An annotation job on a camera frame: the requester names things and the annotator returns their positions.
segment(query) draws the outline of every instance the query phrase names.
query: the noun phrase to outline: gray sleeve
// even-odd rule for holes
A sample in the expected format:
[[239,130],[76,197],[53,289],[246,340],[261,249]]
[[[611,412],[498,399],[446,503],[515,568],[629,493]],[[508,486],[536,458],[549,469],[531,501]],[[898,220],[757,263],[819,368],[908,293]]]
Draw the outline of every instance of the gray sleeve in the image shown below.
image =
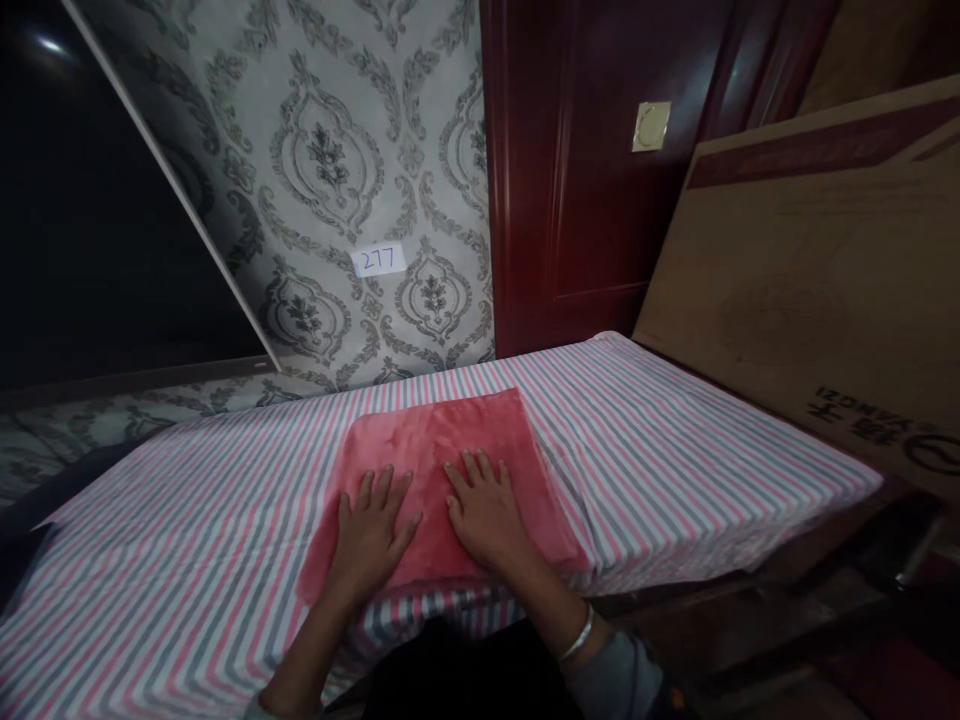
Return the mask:
[[644,720],[663,684],[663,671],[634,637],[618,632],[567,679],[586,720]]
[[[323,711],[320,711],[320,714],[317,715],[319,718],[323,715]],[[271,715],[260,705],[260,693],[257,693],[253,696],[253,699],[250,700],[250,704],[247,705],[247,709],[243,711],[243,715],[240,716],[240,720],[280,720],[276,715]]]

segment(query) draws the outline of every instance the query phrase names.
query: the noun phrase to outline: bed sheet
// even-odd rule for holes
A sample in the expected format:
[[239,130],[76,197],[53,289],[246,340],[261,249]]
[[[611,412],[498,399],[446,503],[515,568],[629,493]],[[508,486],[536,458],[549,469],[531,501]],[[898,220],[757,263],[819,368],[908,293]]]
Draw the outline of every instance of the bed sheet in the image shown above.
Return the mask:
[[[62,531],[0,627],[0,715],[235,717],[293,640],[294,588],[357,417],[523,393],[587,595],[754,566],[881,484],[874,470],[617,333],[176,426],[52,516]],[[368,607],[330,701],[444,615],[472,637],[522,616],[497,587]]]

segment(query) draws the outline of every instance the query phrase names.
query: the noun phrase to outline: wooden door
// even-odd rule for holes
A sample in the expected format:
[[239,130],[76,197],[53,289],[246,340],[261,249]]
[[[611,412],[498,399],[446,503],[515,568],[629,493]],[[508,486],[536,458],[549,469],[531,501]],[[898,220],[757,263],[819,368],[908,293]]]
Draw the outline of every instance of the wooden door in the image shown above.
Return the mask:
[[[629,335],[700,140],[792,116],[836,0],[484,0],[497,357]],[[661,150],[637,107],[670,101]]]

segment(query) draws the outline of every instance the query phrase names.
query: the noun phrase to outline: number label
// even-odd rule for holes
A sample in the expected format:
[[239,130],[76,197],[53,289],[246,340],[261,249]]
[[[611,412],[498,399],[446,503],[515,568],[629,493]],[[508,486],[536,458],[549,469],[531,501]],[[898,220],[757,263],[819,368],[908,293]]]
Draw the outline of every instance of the number label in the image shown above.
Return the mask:
[[357,277],[386,275],[407,269],[403,259],[403,245],[400,243],[377,243],[368,245],[350,253]]

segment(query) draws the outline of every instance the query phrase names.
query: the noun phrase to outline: finger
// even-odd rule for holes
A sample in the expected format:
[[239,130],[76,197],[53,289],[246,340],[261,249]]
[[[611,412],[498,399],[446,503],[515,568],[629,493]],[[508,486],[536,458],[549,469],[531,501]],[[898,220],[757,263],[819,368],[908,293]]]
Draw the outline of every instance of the finger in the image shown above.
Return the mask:
[[400,510],[400,505],[403,504],[403,498],[406,497],[411,482],[413,482],[413,470],[404,475],[396,487],[390,491],[390,495],[387,496],[387,504],[384,506],[384,510],[390,517],[390,522],[397,519],[397,512]]
[[463,497],[470,491],[470,486],[467,485],[467,481],[463,479],[463,475],[461,475],[460,471],[453,465],[444,463],[443,469],[447,472],[447,479],[450,480],[453,489],[457,491],[457,495]]
[[373,470],[367,470],[360,481],[360,494],[357,495],[357,510],[370,507],[370,485],[373,483]]
[[507,464],[503,460],[500,461],[500,484],[510,490],[510,492],[513,492],[513,484],[510,482],[510,471],[507,470]]
[[467,468],[467,475],[470,477],[470,482],[473,483],[473,486],[476,487],[480,485],[484,481],[483,475],[480,474],[477,461],[473,459],[473,455],[470,454],[469,450],[463,451],[463,464]]
[[450,515],[450,524],[453,525],[453,531],[460,537],[460,531],[463,530],[463,506],[453,495],[447,495],[447,511]]
[[396,565],[400,562],[400,558],[403,557],[403,553],[406,552],[406,549],[410,547],[410,543],[413,542],[413,536],[417,532],[417,526],[420,524],[420,520],[423,519],[423,511],[421,510],[412,518],[407,520],[406,524],[403,526],[403,529],[397,533],[397,536],[393,539],[393,542],[390,543],[390,547],[387,549],[387,555],[390,556],[390,561]]
[[337,517],[340,519],[340,529],[343,529],[344,523],[350,519],[350,496],[346,493],[340,495],[340,510]]
[[477,462],[480,464],[480,474],[487,482],[496,482],[497,476],[493,474],[493,468],[490,467],[490,458],[483,450],[477,450]]
[[390,483],[393,481],[393,465],[387,465],[380,473],[377,489],[373,491],[370,505],[374,510],[383,510],[387,504],[387,494],[390,492]]

